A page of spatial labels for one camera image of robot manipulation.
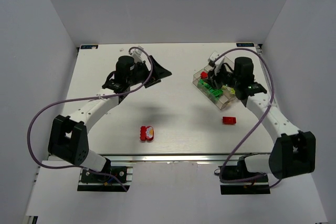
cable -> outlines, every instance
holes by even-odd
[[[138,86],[136,89],[134,90],[130,90],[130,91],[127,91],[127,92],[124,92],[124,93],[120,93],[120,94],[111,94],[111,95],[102,95],[101,97],[102,98],[111,98],[111,97],[119,97],[119,96],[122,96],[122,95],[127,95],[127,94],[130,94],[130,93],[133,93],[133,92],[136,92],[138,91],[139,89],[141,89],[148,81],[149,79],[151,78],[152,76],[152,73],[153,73],[153,62],[149,56],[149,54],[147,54],[147,52],[142,49],[141,47],[131,47],[129,49],[129,54],[131,52],[131,50],[133,49],[138,49],[140,51],[142,51],[148,58],[148,61],[151,65],[151,70],[149,72],[149,75],[147,77],[147,79],[140,85]],[[31,147],[31,139],[30,139],[30,136],[31,136],[31,133],[32,133],[32,128],[33,128],[33,125],[36,121],[36,119],[44,112],[46,111],[47,109],[53,107],[53,106],[56,106],[56,105],[59,105],[59,104],[62,104],[62,103],[67,103],[67,102],[77,102],[77,101],[87,101],[87,100],[97,100],[99,99],[99,97],[95,96],[95,97],[84,97],[84,98],[74,98],[74,99],[68,99],[68,100],[61,100],[61,101],[58,101],[58,102],[54,102],[54,103],[51,103],[47,106],[45,106],[44,108],[42,108],[39,112],[37,112],[37,114],[33,117],[33,119],[31,120],[30,124],[29,124],[29,127],[28,127],[28,131],[27,131],[27,145],[28,145],[28,150],[29,150],[29,153],[32,157],[32,159],[34,160],[34,162],[36,164],[38,164],[39,166],[43,167],[43,168],[47,168],[47,169],[65,169],[65,168],[73,168],[73,167],[77,167],[77,168],[85,168],[85,167],[81,167],[81,166],[75,166],[75,165],[66,165],[66,166],[49,166],[49,165],[45,165],[45,164],[42,164],[42,162],[40,162],[36,156],[34,155],[34,152],[33,152],[33,149]],[[111,178],[114,178],[123,188],[125,191],[127,191],[127,189],[124,187],[124,185],[113,175],[111,174],[107,174],[107,173],[99,173],[99,172],[95,172],[95,171],[92,171],[92,170],[89,170],[89,172],[93,173],[93,174],[96,174],[96,175],[105,175],[105,176],[109,176]]]
[[[254,125],[254,127],[246,134],[246,136],[243,137],[243,139],[237,144],[237,146],[231,151],[231,153],[227,156],[224,164],[221,166],[220,168],[220,172],[219,172],[219,180],[220,182],[222,183],[242,183],[242,182],[249,182],[251,180],[255,180],[255,179],[259,179],[259,178],[262,178],[264,177],[266,174],[259,174],[259,175],[256,175],[256,176],[253,176],[251,178],[242,178],[242,179],[233,179],[233,180],[224,180],[222,179],[222,175],[223,175],[223,172],[224,172],[224,168],[227,164],[227,162],[230,160],[230,158],[236,153],[236,151],[241,147],[241,145],[248,139],[248,137],[253,133],[253,131],[259,126],[261,125],[262,121],[264,120],[264,118],[266,117],[267,113],[270,111],[271,109],[271,105],[273,103],[273,100],[274,100],[274,82],[273,82],[273,78],[272,78],[272,75],[270,73],[270,70],[266,64],[266,62],[264,61],[264,59],[256,52],[254,52],[253,50],[251,49],[248,49],[248,48],[233,48],[233,49],[230,49],[224,53],[222,53],[220,56],[218,56],[215,60],[214,60],[214,63],[216,61],[218,61],[221,57],[225,56],[226,54],[228,54],[229,52],[233,52],[233,51],[238,51],[238,50],[242,50],[242,51],[249,51],[249,52],[252,52],[253,54],[255,54],[259,59],[260,61],[264,64],[266,70],[267,70],[267,73],[269,75],[269,79],[270,79],[270,84],[271,84],[271,97],[270,97],[270,100],[269,100],[269,103],[270,105],[267,106],[267,109],[266,111],[264,112],[264,114],[261,116],[261,118],[259,119],[259,121],[256,123],[256,125]]]

small red item on table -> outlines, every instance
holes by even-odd
[[[229,124],[229,125],[234,125],[237,123],[236,118],[231,117],[231,116],[224,116],[223,117],[223,123],[224,124]]]
[[[201,73],[201,79],[206,79],[206,78],[208,78],[208,74],[206,73],[206,72],[202,72]]]
[[[154,128],[152,126],[141,126],[140,140],[142,142],[152,141],[154,139]]]

transparent container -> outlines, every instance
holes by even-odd
[[[224,58],[224,62],[227,62],[231,68],[234,68],[234,63],[228,58]],[[231,102],[235,101],[237,98],[235,96],[235,91],[232,88],[223,86],[221,89],[212,89],[212,87],[205,83],[201,79],[201,73],[208,73],[212,69],[211,66],[207,65],[205,68],[194,74],[193,84],[210,99],[210,101],[215,104],[220,110],[224,109]]]

purple cable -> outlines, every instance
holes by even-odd
[[[119,97],[119,96],[122,96],[122,95],[127,95],[127,94],[130,94],[130,93],[133,93],[133,92],[136,92],[138,91],[140,88],[142,88],[150,79],[150,77],[152,76],[152,73],[153,73],[153,62],[149,56],[149,54],[147,54],[147,52],[145,50],[143,50],[142,48],[140,47],[131,47],[129,49],[129,54],[131,53],[131,50],[133,49],[137,49],[137,50],[140,50],[142,51],[148,58],[149,60],[149,63],[151,65],[151,70],[149,72],[149,75],[147,77],[147,79],[139,86],[137,87],[136,89],[134,90],[131,90],[131,91],[127,91],[127,92],[124,92],[124,93],[120,93],[120,94],[111,94],[111,95],[103,95],[101,96],[102,98],[111,98],[111,97]],[[66,165],[66,166],[49,166],[49,165],[44,165],[42,164],[42,162],[40,162],[36,156],[34,155],[34,152],[33,152],[33,149],[31,147],[31,140],[30,140],[30,135],[31,135],[31,132],[32,132],[32,128],[33,128],[33,125],[36,121],[36,119],[44,112],[46,111],[48,108],[51,108],[53,106],[56,106],[56,105],[59,105],[59,104],[62,104],[62,103],[67,103],[67,102],[78,102],[78,101],[87,101],[87,100],[97,100],[97,99],[100,99],[99,97],[84,97],[84,98],[74,98],[74,99],[68,99],[68,100],[62,100],[62,101],[58,101],[58,102],[54,102],[54,103],[51,103],[47,106],[45,106],[43,109],[41,109],[39,112],[37,112],[37,114],[33,117],[32,121],[30,122],[29,124],[29,127],[28,127],[28,131],[27,131],[27,145],[28,145],[28,150],[29,150],[29,153],[32,157],[32,159],[35,161],[36,164],[38,164],[39,166],[43,167],[43,168],[47,168],[47,169],[64,169],[64,168],[72,168],[72,167],[77,167],[77,168],[85,168],[85,167],[81,167],[81,166],[75,166],[75,165]],[[114,178],[122,187],[125,191],[127,191],[127,189],[124,187],[124,185],[113,175],[111,174],[105,174],[105,173],[99,173],[99,172],[95,172],[95,171],[92,171],[90,170],[91,173],[94,173],[94,174],[97,174],[97,175],[105,175],[105,176],[110,176],[112,178]]]
[[[246,136],[243,137],[243,139],[237,144],[237,146],[231,151],[231,153],[228,155],[228,157],[226,158],[224,164],[221,166],[220,168],[220,172],[219,172],[219,180],[220,182],[222,183],[242,183],[242,182],[249,182],[251,180],[255,180],[255,179],[259,179],[259,178],[262,178],[264,177],[266,174],[259,174],[259,175],[256,175],[256,176],[253,176],[251,178],[242,178],[242,179],[232,179],[232,180],[224,180],[222,179],[222,175],[223,175],[223,172],[224,172],[224,168],[227,164],[227,162],[230,160],[230,158],[236,153],[236,151],[241,147],[241,145],[247,140],[247,138],[253,133],[253,131],[256,130],[256,128],[261,125],[262,121],[264,120],[264,118],[266,117],[267,113],[270,111],[271,109],[271,104],[273,103],[273,100],[274,100],[274,82],[273,82],[273,78],[272,78],[272,75],[270,73],[270,70],[266,64],[266,62],[264,61],[264,59],[256,52],[254,52],[253,50],[251,49],[248,49],[248,48],[233,48],[233,49],[230,49],[224,53],[222,53],[220,56],[218,56],[214,62],[218,61],[221,57],[225,56],[226,54],[228,54],[229,52],[232,52],[232,51],[238,51],[238,50],[243,50],[243,51],[249,51],[249,52],[252,52],[253,54],[255,54],[259,59],[260,61],[262,62],[262,64],[264,64],[266,70],[267,70],[267,73],[269,75],[269,79],[270,79],[270,84],[271,84],[271,97],[270,97],[270,100],[269,100],[269,103],[270,105],[267,106],[267,109],[266,111],[264,112],[264,114],[261,116],[261,118],[259,119],[259,121],[256,123],[256,125],[254,125],[254,127],[246,134]],[[276,186],[280,181],[276,182],[274,185],[272,185],[271,187],[274,187]]]

